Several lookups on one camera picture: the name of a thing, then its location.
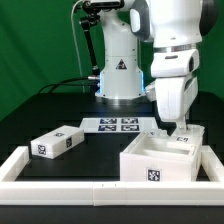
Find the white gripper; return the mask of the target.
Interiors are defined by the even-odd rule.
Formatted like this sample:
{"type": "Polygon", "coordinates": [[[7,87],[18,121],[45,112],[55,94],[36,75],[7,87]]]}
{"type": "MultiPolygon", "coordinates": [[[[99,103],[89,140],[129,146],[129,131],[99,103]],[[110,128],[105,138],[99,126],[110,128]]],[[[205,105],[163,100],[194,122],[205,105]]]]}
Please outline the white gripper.
{"type": "Polygon", "coordinates": [[[159,117],[163,122],[175,122],[180,132],[187,130],[184,117],[198,94],[197,78],[158,78],[155,81],[159,117]]]}

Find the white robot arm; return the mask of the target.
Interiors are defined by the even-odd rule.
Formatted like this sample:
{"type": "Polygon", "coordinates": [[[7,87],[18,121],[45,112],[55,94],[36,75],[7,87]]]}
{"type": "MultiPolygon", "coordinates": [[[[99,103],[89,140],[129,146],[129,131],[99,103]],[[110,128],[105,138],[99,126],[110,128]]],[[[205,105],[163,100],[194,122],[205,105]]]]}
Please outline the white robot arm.
{"type": "Polygon", "coordinates": [[[105,43],[105,67],[100,72],[100,100],[120,103],[143,97],[157,103],[159,117],[185,131],[186,113],[197,96],[193,72],[200,64],[197,44],[218,17],[217,0],[118,0],[130,22],[115,9],[102,10],[100,22],[105,43]],[[152,43],[151,76],[143,85],[138,67],[137,42],[152,43]]]}

